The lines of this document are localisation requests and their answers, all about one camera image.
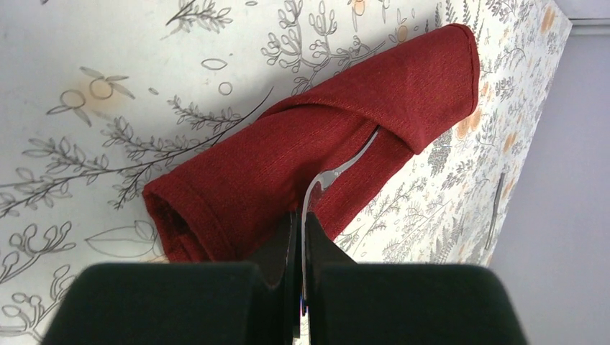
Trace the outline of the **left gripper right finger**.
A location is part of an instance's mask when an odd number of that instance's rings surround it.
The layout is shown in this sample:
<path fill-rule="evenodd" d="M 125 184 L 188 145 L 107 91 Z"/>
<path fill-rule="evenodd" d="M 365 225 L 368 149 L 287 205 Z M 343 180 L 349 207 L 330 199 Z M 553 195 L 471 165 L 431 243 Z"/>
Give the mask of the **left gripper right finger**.
<path fill-rule="evenodd" d="M 312 344 L 525 344 L 500 279 L 466 264 L 363 264 L 304 224 Z"/>

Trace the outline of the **silver fork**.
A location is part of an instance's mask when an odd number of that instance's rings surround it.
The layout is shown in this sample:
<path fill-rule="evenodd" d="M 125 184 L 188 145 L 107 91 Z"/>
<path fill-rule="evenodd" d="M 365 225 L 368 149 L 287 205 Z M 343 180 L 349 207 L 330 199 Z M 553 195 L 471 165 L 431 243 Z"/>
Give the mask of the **silver fork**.
<path fill-rule="evenodd" d="M 326 190 L 338 179 L 341 174 L 352 167 L 372 145 L 375 138 L 378 136 L 380 126 L 377 125 L 370 136 L 365 141 L 365 144 L 358 152 L 349 160 L 342 163 L 340 166 L 319 172 L 310 182 L 301 208 L 301 273 L 302 273 L 302 289 L 301 289 L 301 314 L 305 316 L 309 310 L 308 307 L 308 292 L 307 292 L 307 273 L 306 273 L 306 220 L 309 209 L 313 207 L 323 196 Z"/>

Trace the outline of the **dark red cloth napkin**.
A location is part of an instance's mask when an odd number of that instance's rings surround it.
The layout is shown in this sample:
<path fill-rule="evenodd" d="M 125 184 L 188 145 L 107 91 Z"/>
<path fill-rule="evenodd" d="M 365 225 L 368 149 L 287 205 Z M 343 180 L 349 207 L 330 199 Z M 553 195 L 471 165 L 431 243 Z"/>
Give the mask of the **dark red cloth napkin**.
<path fill-rule="evenodd" d="M 171 262 L 240 261 L 302 206 L 314 176 L 366 153 L 314 207 L 337 237 L 414 155 L 478 105 L 469 27 L 449 24 L 280 101 L 142 193 Z"/>

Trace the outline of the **silver table knife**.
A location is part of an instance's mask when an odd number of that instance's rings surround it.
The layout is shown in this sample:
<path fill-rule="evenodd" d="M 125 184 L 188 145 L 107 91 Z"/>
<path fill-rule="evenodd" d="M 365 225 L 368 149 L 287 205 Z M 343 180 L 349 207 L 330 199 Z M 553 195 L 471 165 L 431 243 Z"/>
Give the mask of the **silver table knife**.
<path fill-rule="evenodd" d="M 491 242 L 493 239 L 493 233 L 495 232 L 495 224 L 496 224 L 496 219 L 497 219 L 498 212 L 499 212 L 499 204 L 500 204 L 500 200 L 501 200 L 501 194 L 502 194 L 502 189 L 504 186 L 505 178 L 506 178 L 506 173 L 504 173 L 504 172 L 501 173 L 498 185 L 496 186 L 490 226 L 488 228 L 488 236 L 487 236 L 486 243 L 485 243 L 485 250 L 489 250 L 491 247 Z"/>

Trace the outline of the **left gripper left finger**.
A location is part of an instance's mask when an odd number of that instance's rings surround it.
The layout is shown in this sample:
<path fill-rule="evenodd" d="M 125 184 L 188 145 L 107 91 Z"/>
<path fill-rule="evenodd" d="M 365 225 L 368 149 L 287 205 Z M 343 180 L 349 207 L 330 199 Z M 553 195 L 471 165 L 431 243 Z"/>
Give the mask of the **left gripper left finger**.
<path fill-rule="evenodd" d="M 291 344 L 299 337 L 301 220 L 287 213 L 241 262 L 87 267 L 44 344 Z"/>

